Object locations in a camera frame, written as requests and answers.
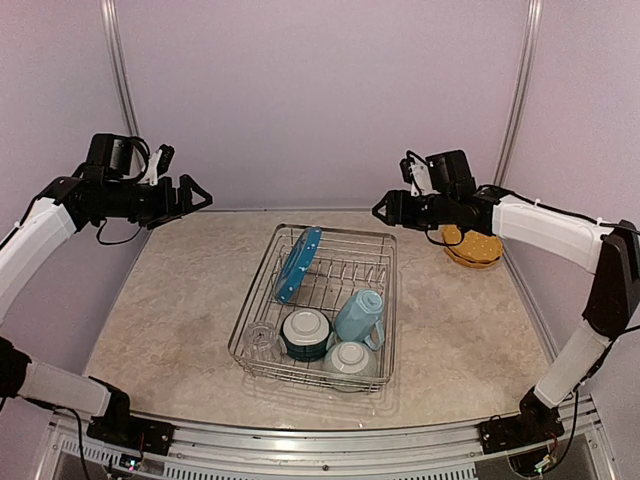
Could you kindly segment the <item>yellow speckled plate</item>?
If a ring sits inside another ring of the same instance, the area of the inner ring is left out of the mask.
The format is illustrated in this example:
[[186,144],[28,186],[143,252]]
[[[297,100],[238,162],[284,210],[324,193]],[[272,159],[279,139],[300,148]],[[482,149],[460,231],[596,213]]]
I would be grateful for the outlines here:
[[445,247],[454,250],[458,255],[468,260],[490,261],[501,257],[504,248],[501,240],[495,236],[487,236],[474,231],[462,235],[454,225],[446,225],[441,229]]
[[444,252],[446,253],[446,255],[455,263],[462,265],[464,267],[467,268],[472,268],[472,269],[488,269],[491,268],[495,265],[497,265],[500,260],[501,257],[497,257],[496,259],[490,260],[490,261],[475,261],[475,260],[468,260],[465,259],[464,257],[458,255],[454,250],[452,250],[449,247],[444,247],[443,248]]

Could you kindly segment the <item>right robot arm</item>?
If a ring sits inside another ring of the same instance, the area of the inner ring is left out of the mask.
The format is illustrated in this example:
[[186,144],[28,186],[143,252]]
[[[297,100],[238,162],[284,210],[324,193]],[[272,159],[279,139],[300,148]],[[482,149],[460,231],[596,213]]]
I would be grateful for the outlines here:
[[407,151],[399,167],[405,188],[387,191],[372,208],[384,224],[425,236],[454,226],[462,237],[477,233],[525,245],[578,271],[588,290],[574,331],[521,398],[516,414],[479,426],[487,450],[560,437],[560,405],[577,395],[633,329],[639,307],[638,228],[563,210],[496,184],[480,185],[462,150],[430,156]]

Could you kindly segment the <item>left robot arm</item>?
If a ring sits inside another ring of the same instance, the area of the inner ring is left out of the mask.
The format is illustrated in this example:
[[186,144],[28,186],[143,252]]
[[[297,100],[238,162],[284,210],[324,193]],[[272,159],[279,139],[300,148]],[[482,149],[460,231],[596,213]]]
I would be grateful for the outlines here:
[[[54,179],[30,202],[22,219],[1,242],[1,311],[7,313],[39,268],[87,225],[111,218],[153,230],[213,204],[213,196],[191,176],[167,175],[175,150],[151,151],[136,136],[98,133],[86,160],[70,176]],[[140,434],[137,418],[118,403],[126,394],[97,380],[37,361],[1,341],[1,396],[21,397],[54,409],[99,419],[121,445]]]

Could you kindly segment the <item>light blue faceted mug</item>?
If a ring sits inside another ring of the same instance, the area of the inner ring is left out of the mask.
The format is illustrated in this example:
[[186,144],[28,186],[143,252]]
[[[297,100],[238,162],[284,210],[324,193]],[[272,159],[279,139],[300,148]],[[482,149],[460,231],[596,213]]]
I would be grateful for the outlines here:
[[384,344],[384,300],[371,289],[354,293],[335,319],[335,332],[341,341],[364,343],[378,351]]

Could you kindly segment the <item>dark teal bowl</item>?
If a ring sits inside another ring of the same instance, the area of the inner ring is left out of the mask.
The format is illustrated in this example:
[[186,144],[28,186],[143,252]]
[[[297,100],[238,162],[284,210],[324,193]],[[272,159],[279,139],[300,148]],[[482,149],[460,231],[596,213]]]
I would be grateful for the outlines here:
[[301,308],[288,314],[280,329],[286,354],[301,362],[322,359],[332,335],[333,326],[328,317],[311,308]]

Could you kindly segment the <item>grey green bowl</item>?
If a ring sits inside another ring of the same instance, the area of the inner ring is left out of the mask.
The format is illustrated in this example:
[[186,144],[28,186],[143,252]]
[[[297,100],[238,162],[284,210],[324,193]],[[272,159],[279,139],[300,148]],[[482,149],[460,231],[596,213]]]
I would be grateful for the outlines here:
[[374,353],[363,343],[339,342],[326,353],[322,371],[350,377],[375,377],[378,361]]

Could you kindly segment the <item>clear drinking glass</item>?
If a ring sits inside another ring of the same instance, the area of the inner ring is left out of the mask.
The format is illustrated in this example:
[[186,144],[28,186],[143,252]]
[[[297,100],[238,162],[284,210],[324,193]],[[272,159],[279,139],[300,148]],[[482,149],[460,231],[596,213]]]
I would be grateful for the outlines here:
[[246,355],[257,361],[279,362],[282,356],[281,338],[275,328],[264,322],[254,322],[243,334]]

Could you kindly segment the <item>left aluminium wall post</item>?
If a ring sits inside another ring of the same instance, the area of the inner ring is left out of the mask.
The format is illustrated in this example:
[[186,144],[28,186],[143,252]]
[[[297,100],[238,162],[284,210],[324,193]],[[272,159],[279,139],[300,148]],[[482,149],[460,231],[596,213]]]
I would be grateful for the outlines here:
[[114,0],[101,0],[99,4],[108,55],[123,120],[127,132],[130,135],[137,136],[139,134],[139,125],[128,81],[116,2]]

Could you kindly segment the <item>aluminium wall post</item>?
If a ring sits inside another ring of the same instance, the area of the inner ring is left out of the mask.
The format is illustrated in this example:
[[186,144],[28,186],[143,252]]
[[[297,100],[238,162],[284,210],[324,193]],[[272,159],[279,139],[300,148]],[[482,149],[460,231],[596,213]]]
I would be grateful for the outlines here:
[[504,185],[513,158],[518,132],[524,116],[530,81],[535,64],[535,56],[543,11],[542,0],[530,0],[524,27],[523,44],[520,53],[515,90],[512,96],[507,125],[501,143],[498,163],[493,177],[497,185]]
[[139,125],[128,81],[116,2],[114,0],[101,0],[99,4],[108,55],[123,120],[127,132],[130,135],[137,136],[139,134]]

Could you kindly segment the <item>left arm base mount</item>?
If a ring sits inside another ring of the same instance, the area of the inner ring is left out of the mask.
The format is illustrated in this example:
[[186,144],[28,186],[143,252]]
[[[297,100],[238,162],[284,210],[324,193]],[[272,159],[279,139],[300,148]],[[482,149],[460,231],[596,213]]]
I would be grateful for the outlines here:
[[127,397],[113,397],[100,417],[92,417],[89,438],[115,446],[167,456],[176,427],[168,422],[132,415]]

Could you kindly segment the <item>right aluminium wall post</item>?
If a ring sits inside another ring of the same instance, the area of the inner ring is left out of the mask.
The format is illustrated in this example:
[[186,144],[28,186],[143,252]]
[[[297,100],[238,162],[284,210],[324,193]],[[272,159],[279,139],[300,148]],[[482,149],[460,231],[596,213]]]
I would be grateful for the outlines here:
[[520,53],[515,90],[512,96],[507,125],[501,143],[498,163],[493,177],[497,185],[504,185],[513,158],[518,132],[524,116],[530,81],[535,64],[535,56],[543,11],[542,0],[530,0],[524,27],[523,44]]

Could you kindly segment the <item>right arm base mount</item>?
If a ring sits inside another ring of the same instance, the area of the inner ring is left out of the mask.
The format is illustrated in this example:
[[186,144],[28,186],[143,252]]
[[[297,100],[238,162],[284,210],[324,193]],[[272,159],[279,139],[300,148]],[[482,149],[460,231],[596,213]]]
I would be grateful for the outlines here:
[[565,433],[556,410],[542,422],[530,415],[494,415],[477,425],[484,454],[518,449],[537,443],[558,439]]

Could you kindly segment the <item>aluminium front rail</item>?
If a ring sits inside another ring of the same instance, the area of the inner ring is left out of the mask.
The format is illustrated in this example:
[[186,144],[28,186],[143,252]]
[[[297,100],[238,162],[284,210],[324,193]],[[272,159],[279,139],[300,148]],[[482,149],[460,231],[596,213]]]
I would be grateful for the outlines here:
[[484,453],[477,420],[374,430],[279,430],[173,420],[166,455],[144,453],[138,470],[120,461],[129,450],[80,438],[75,419],[54,414],[35,479],[490,479],[516,478],[524,447]]

